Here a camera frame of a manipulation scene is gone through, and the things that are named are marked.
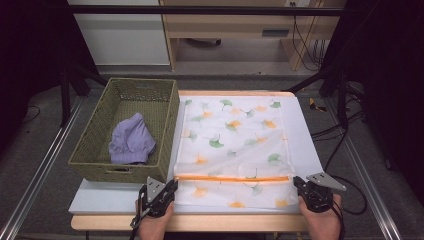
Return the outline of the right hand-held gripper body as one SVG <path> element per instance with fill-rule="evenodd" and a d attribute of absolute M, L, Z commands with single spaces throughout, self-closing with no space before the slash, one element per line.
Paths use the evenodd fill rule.
<path fill-rule="evenodd" d="M 347 188 L 325 172 L 308 175 L 304 180 L 307 193 L 302 197 L 307 209 L 314 213 L 322 213 L 333 207 L 332 190 L 346 191 Z"/>

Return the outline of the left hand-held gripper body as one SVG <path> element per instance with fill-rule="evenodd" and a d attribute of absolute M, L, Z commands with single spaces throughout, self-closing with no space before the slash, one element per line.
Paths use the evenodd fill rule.
<path fill-rule="evenodd" d="M 167 207 L 173 202 L 170 200 L 170 193 L 165 190 L 167 183 L 152 177 L 147 178 L 147 182 L 139 191 L 141 202 L 139 213 L 142 218 L 145 216 L 157 218 L 165 214 Z"/>

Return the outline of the purple garment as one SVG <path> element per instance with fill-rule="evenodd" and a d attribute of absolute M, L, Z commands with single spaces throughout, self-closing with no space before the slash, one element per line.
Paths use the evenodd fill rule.
<path fill-rule="evenodd" d="M 156 148 L 144 118 L 135 113 L 117 124 L 112 132 L 108 151 L 113 164 L 146 164 Z"/>

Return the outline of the leaf-print mesh laundry bag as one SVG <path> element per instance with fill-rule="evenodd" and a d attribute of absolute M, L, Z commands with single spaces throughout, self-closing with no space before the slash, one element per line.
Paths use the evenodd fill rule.
<path fill-rule="evenodd" d="M 281 98 L 195 96 L 183 104 L 178 205 L 282 209 L 298 202 Z"/>

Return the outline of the green woven basket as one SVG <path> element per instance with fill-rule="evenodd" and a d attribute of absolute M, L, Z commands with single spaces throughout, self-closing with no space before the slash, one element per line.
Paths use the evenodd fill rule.
<path fill-rule="evenodd" d="M 112 78 L 106 85 L 69 165 L 89 181 L 144 183 L 148 177 L 164 182 L 171 161 L 180 99 L 177 82 L 169 79 Z M 156 142 L 145 164 L 114 164 L 109 143 L 116 126 L 142 115 Z"/>

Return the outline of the person's right hand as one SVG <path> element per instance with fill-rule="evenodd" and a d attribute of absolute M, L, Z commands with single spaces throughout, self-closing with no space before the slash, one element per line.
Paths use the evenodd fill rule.
<path fill-rule="evenodd" d="M 333 205 L 341 206 L 341 196 L 333 195 Z M 339 240 L 340 231 L 342 229 L 339 220 L 340 210 L 336 207 L 337 213 L 328 210 L 322 213 L 314 213 L 307 209 L 304 199 L 299 196 L 299 210 L 306 219 L 309 235 L 312 240 Z"/>

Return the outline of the person's left hand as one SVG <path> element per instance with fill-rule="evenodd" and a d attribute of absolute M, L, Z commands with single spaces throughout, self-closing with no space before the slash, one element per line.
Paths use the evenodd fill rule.
<path fill-rule="evenodd" d="M 163 240 L 165 230 L 174 213 L 174 203 L 171 202 L 167 207 L 165 214 L 154 218 L 146 216 L 140 221 L 138 228 L 138 237 L 140 240 Z"/>

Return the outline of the yellow and black tool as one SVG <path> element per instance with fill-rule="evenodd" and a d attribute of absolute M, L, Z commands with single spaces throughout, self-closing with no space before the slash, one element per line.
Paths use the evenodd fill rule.
<path fill-rule="evenodd" d="M 313 98 L 309 98 L 310 109 L 317 110 L 319 112 L 327 112 L 326 107 L 317 106 Z"/>

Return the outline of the black metal stand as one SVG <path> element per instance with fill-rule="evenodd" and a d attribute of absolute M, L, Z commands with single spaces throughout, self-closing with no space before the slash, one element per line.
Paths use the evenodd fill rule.
<path fill-rule="evenodd" d="M 337 91 L 337 120 L 343 129 L 348 128 L 348 119 L 346 114 L 346 95 L 347 95 L 347 74 L 341 67 L 327 67 L 318 71 L 316 74 L 306 80 L 287 89 L 287 92 L 297 93 L 301 89 L 315 83 L 318 80 L 324 80 L 319 93 L 323 97 L 328 97 Z"/>
<path fill-rule="evenodd" d="M 92 72 L 78 64 L 71 64 L 63 68 L 60 75 L 62 121 L 64 127 L 71 118 L 70 88 L 73 88 L 78 96 L 87 96 L 90 88 L 86 83 L 87 79 L 94 80 L 98 84 L 105 86 L 107 80 L 98 73 Z"/>

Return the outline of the black curtain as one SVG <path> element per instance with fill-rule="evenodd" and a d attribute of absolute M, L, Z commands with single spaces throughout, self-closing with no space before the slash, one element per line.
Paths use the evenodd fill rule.
<path fill-rule="evenodd" d="M 325 61 L 353 37 L 347 77 L 365 89 L 371 129 L 424 205 L 424 0 L 347 0 Z"/>
<path fill-rule="evenodd" d="M 11 143 L 32 96 L 67 78 L 89 93 L 83 68 L 97 68 L 68 0 L 0 0 L 0 153 Z"/>

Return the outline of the white cabinet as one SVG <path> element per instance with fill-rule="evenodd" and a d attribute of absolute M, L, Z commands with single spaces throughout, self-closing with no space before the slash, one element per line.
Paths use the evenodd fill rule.
<path fill-rule="evenodd" d="M 162 16 L 75 14 L 98 66 L 169 65 Z"/>

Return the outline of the wooden desk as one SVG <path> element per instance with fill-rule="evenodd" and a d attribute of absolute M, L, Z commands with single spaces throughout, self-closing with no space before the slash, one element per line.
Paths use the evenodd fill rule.
<path fill-rule="evenodd" d="M 248 6 L 343 8 L 347 0 L 158 0 L 162 6 Z M 170 60 L 181 39 L 268 38 L 281 42 L 292 70 L 306 60 L 314 40 L 329 40 L 338 24 L 327 16 L 171 15 L 164 14 Z"/>

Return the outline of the black horizontal bar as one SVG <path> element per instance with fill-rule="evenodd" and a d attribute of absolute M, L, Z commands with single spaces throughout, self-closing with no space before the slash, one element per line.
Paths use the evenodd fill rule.
<path fill-rule="evenodd" d="M 246 7 L 246 6 L 123 6 L 70 5 L 75 14 L 171 14 L 171 15 L 260 15 L 341 16 L 340 8 Z"/>

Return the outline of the aluminium rail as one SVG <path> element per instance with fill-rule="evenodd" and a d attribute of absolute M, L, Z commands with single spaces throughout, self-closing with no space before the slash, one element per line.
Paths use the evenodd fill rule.
<path fill-rule="evenodd" d="M 348 128 L 341 129 L 341 153 L 329 164 L 329 172 L 348 185 L 346 205 L 353 220 L 364 228 L 376 226 L 383 240 L 402 240 L 399 230 L 384 202 L 379 179 L 388 174 L 380 149 L 375 144 L 358 104 L 348 113 Z"/>
<path fill-rule="evenodd" d="M 71 114 L 67 122 L 59 128 L 48 151 L 44 155 L 40 165 L 28 184 L 25 192 L 20 198 L 9 220 L 0 230 L 0 240 L 14 240 L 17 236 L 25 218 L 27 217 L 35 199 L 37 198 L 45 179 L 47 178 L 52 166 L 54 165 L 58 154 L 61 152 L 63 144 L 68 138 L 70 131 L 77 119 L 81 107 L 85 101 L 84 97 L 76 97 L 75 103 L 71 108 Z"/>

